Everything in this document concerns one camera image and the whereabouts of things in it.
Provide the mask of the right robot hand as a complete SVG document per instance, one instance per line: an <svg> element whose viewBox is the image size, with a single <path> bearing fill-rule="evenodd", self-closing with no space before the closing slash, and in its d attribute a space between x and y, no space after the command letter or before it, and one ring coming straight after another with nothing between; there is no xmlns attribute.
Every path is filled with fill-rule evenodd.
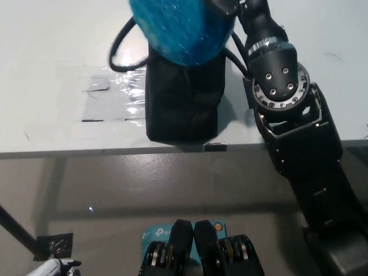
<svg viewBox="0 0 368 276"><path fill-rule="evenodd" d="M205 3L224 18L256 16L263 13L270 15L269 4L263 0L207 0Z"/></svg>

